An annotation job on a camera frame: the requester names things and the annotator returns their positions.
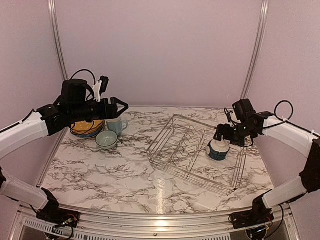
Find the light blue mug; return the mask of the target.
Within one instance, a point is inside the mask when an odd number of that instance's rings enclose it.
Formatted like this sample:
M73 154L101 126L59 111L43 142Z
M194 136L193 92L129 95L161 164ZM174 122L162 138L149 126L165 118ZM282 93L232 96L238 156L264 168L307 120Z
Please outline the light blue mug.
M123 131L129 126L128 122L122 119L121 116L118 118L107 119L106 120L107 129L109 131L115 132L117 136L121 136Z

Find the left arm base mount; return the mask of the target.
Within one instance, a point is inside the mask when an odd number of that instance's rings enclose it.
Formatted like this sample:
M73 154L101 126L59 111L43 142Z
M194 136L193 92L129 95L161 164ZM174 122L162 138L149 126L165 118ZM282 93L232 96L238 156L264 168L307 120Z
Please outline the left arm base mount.
M40 220L53 223L59 227L76 228L79 222L80 213L78 211L59 208L57 211L38 211L36 217Z

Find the yellow polka dot plate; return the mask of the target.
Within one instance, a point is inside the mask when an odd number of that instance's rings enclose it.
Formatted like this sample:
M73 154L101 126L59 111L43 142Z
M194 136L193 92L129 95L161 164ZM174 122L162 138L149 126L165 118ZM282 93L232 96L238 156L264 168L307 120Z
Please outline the yellow polka dot plate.
M87 121L79 121L74 123L71 126L71 130L77 130L77 131L87 131L90 128L92 128L93 126L99 126L99 125L103 125L104 121L103 120L92 120L90 122Z
M84 130L84 131L72 129L71 133L76 134L76 135L88 135L88 134L92 134L92 133L97 132L98 130L102 129L103 127L104 127L104 125L100 124L97 126L90 127L88 130Z

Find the dark teal mug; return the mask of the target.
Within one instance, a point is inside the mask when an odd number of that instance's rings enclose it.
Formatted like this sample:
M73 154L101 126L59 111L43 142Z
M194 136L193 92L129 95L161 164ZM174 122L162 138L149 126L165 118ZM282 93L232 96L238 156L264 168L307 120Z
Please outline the dark teal mug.
M212 139L206 147L206 154L215 161L225 160L229 151L230 145L226 140Z

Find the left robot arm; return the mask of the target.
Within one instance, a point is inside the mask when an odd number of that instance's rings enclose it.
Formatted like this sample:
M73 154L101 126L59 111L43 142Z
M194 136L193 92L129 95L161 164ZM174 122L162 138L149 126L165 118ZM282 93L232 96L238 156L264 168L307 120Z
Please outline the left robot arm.
M0 131L0 157L4 158L35 140L53 136L72 124L120 117L129 105L116 97L101 97L108 82L105 76L93 87L83 79L64 81L61 94L53 104L32 110L24 119ZM0 171L0 194L34 207L39 216L53 223L63 219L64 211L49 190L34 187L4 170Z

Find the pale green bowl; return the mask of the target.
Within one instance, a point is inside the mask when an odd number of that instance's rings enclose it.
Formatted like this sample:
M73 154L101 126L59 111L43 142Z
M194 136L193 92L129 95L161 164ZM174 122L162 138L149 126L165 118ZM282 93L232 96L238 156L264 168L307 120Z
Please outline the pale green bowl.
M95 138L96 145L105 150L112 149L116 146L118 136L111 130L101 131Z

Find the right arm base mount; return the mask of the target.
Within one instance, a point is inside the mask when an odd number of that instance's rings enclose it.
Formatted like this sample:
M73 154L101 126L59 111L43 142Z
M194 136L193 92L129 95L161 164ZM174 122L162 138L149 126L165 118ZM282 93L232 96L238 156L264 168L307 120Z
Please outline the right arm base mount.
M234 212L229 215L228 221L234 229L248 228L265 223L271 223L274 220L272 210L266 210L262 213L256 213L253 210Z

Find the blue polka dot plate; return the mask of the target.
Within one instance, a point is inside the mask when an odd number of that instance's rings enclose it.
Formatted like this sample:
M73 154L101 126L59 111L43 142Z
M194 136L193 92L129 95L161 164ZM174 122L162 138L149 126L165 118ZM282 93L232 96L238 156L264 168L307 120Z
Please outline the blue polka dot plate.
M102 130L103 130L103 128L100 128L100 129L97 129L96 131L94 131L92 133L88 133L88 134L77 134L77 133L71 131L71 134L73 136L78 137L78 138L89 139L89 138L94 138L95 136L97 136Z

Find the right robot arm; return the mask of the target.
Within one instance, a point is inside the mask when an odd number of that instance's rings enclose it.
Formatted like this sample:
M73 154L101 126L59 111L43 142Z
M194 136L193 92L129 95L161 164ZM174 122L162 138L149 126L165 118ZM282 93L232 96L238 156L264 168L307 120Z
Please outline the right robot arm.
M320 189L320 135L291 122L290 117L279 117L276 112L257 112L251 101L240 99L232 105L236 121L219 124L212 143L223 142L246 146L246 139L251 141L262 136L270 138L283 146L299 153L305 158L305 165L298 176L262 194L252 202L247 219L252 224L263 220L272 208L287 202L293 202L306 194Z

